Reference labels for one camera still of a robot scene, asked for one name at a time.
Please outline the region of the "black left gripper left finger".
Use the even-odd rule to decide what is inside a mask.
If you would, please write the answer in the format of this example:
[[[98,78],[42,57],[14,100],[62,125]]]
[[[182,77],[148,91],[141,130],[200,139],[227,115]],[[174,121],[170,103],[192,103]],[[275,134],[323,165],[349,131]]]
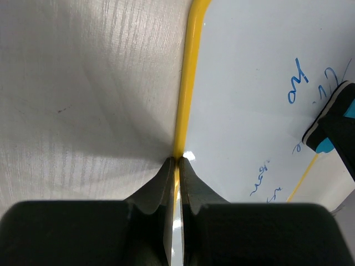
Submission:
[[[170,265],[175,160],[124,200],[22,201],[1,218],[2,265]]]

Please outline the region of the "yellow framed small whiteboard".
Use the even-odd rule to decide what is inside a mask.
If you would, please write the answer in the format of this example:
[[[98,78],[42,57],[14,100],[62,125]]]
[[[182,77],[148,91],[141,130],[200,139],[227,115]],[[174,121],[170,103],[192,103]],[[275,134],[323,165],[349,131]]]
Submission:
[[[178,173],[186,158],[230,203],[309,203],[333,216],[354,177],[335,148],[317,154],[302,137],[347,80],[354,83],[353,1],[193,1]]]

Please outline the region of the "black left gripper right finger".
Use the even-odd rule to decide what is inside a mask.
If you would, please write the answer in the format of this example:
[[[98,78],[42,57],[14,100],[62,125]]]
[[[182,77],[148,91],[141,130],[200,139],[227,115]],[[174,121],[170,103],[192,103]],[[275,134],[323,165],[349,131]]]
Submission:
[[[309,203],[230,203],[179,160],[184,265],[353,265],[333,216]]]

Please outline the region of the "blue whiteboard eraser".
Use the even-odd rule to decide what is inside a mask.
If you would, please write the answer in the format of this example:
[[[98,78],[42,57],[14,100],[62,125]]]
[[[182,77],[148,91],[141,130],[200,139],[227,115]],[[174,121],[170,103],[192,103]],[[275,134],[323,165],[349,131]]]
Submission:
[[[325,124],[337,122],[343,118],[354,118],[354,83],[341,83],[317,115],[314,122],[302,137],[302,143],[317,154],[329,153],[334,150],[334,144],[325,131]]]

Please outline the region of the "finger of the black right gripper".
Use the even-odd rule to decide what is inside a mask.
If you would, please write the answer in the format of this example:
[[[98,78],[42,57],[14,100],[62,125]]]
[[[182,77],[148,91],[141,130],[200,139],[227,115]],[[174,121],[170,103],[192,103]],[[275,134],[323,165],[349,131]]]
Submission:
[[[325,124],[325,131],[331,138],[349,174],[354,177],[354,118],[343,118]]]

